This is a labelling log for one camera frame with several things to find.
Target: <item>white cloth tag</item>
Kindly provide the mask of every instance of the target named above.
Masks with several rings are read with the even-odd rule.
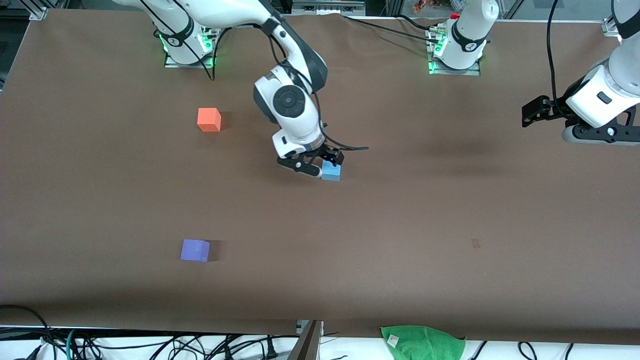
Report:
[[[398,340],[399,338],[396,335],[389,334],[389,339],[387,340],[387,343],[391,345],[392,348],[396,348],[396,345],[398,345]]]

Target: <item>brown tabletop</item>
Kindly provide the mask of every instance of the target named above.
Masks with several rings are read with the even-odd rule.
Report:
[[[424,42],[291,17],[323,56],[339,183],[275,163],[253,82],[267,38],[235,29],[217,78],[165,69],[144,13],[53,10],[0,94],[2,303],[53,325],[344,336],[423,324],[489,340],[640,343],[640,149],[520,127],[550,94],[545,24],[500,22],[482,75],[429,75]],[[397,20],[381,24],[419,35]],[[616,46],[556,24],[559,91]],[[223,112],[203,133],[198,108]],[[182,240],[221,258],[181,261]],[[0,322],[11,322],[2,314]],[[29,323],[31,319],[17,318]]]

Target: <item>green cloth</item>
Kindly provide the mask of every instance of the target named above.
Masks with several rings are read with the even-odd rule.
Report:
[[[382,327],[395,360],[460,360],[466,340],[426,326]]]

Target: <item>red-orange block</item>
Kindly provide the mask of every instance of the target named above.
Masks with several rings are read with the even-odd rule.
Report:
[[[205,133],[220,131],[222,116],[216,108],[198,109],[198,127]]]

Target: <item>white floor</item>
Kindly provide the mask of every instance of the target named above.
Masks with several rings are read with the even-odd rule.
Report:
[[[234,343],[246,340],[260,339],[264,336],[243,336]],[[98,344],[110,347],[124,347],[132,345],[144,345],[149,343],[159,343],[169,340],[169,337],[154,338],[105,338],[99,339]],[[213,349],[224,339],[223,336],[207,336],[201,338],[206,350]],[[275,350],[281,354],[280,359],[285,359],[291,351],[296,339],[275,339],[273,344]],[[332,338],[325,337],[320,346],[319,360],[332,360],[346,355],[346,360],[393,360],[391,353],[381,338]],[[480,345],[480,341],[468,341],[462,360],[470,359]],[[15,360],[27,357],[35,347],[40,344],[38,340],[14,340],[0,341],[0,360]],[[563,360],[568,344],[562,343],[532,343],[538,359],[540,360]],[[147,360],[159,346],[129,349],[129,350],[103,350],[103,360]],[[158,360],[168,359],[172,347],[166,347],[157,357]],[[252,345],[234,355],[235,360],[258,359],[262,354],[260,345]],[[64,360],[63,352],[58,351],[58,359]],[[181,352],[175,360],[199,360],[203,356],[195,357],[189,352]],[[38,360],[53,359],[50,345],[44,346]],[[215,360],[222,360],[223,356],[218,356]],[[517,360],[522,359],[515,342],[489,341],[481,352],[478,360]],[[588,345],[576,344],[569,355],[569,360],[637,360],[640,359],[640,346],[628,345]]]

